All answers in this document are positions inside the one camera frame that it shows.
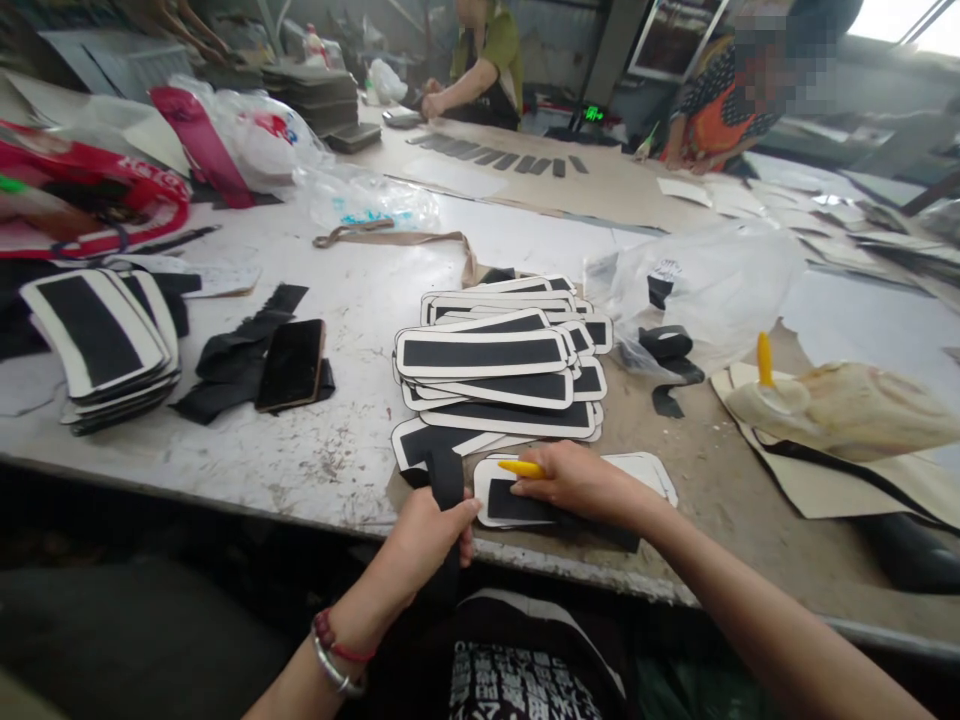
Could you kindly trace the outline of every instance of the red plastic bag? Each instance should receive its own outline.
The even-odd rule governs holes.
[[[0,120],[0,174],[75,206],[93,202],[104,229],[58,243],[22,220],[0,224],[0,259],[76,259],[119,252],[178,230],[190,188],[178,175],[56,135]]]

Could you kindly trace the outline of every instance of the green shirt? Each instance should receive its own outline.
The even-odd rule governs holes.
[[[471,55],[470,45],[473,42],[473,33],[461,27],[460,38],[453,51],[453,65],[450,68],[452,82],[456,82],[467,72],[467,63]],[[480,57],[490,61],[497,68],[499,73],[497,84],[503,89],[519,119],[523,113],[523,61],[520,59],[520,31],[510,11],[496,0],[488,0],[487,3],[487,31]]]

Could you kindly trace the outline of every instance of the beige strap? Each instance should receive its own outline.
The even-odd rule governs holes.
[[[467,254],[467,261],[464,263],[460,282],[463,287],[476,285],[477,257],[473,254],[473,248],[470,247],[470,241],[467,240],[466,235],[461,232],[444,235],[417,232],[376,232],[393,226],[393,220],[389,218],[368,223],[357,223],[356,225],[341,225],[326,237],[314,238],[313,246],[315,248],[328,248],[341,240],[370,245],[423,245],[436,240],[458,240],[463,243],[463,250]]]

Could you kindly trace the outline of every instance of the yellow tool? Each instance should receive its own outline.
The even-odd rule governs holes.
[[[773,358],[770,355],[770,338],[766,333],[760,333],[757,338],[757,366],[760,368],[760,384],[764,387],[773,385]]]
[[[531,480],[543,480],[547,474],[543,468],[536,463],[522,463],[517,460],[501,460],[497,463],[504,470],[516,473],[520,477],[527,477]]]

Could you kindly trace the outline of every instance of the red beaded bracelet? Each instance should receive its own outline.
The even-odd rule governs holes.
[[[361,655],[340,645],[337,642],[337,636],[333,634],[333,630],[330,627],[330,608],[321,610],[317,613],[316,617],[313,618],[313,631],[320,641],[320,647],[348,662],[368,663],[373,660],[373,656],[377,654],[377,651],[374,650],[368,655]]]

